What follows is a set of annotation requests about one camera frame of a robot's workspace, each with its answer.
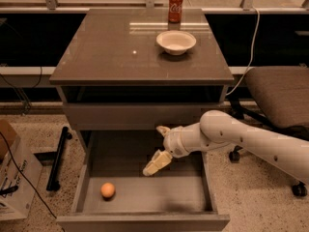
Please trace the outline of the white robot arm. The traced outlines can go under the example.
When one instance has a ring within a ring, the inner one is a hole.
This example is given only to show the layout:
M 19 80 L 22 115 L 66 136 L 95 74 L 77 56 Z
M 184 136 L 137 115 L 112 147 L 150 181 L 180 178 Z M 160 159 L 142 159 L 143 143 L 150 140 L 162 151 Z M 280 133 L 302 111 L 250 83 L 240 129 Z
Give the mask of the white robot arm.
M 158 126 L 164 137 L 164 150 L 157 150 L 143 169 L 145 176 L 152 176 L 192 152 L 207 152 L 229 143 L 240 146 L 255 156 L 309 184 L 309 142 L 244 124 L 225 112 L 211 110 L 202 115 L 198 123 L 169 129 Z

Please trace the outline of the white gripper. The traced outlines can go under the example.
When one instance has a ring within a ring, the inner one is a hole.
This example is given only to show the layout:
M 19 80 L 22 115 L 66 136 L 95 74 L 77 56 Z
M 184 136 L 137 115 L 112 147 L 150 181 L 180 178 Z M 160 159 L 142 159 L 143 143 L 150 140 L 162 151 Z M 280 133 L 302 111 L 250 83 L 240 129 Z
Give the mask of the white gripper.
M 157 150 L 151 160 L 143 169 L 144 176 L 152 176 L 160 169 L 171 163 L 172 158 L 182 158 L 192 152 L 191 136 L 193 128 L 176 127 L 170 129 L 165 126 L 157 126 L 156 130 L 164 137 L 163 146 L 166 151 Z

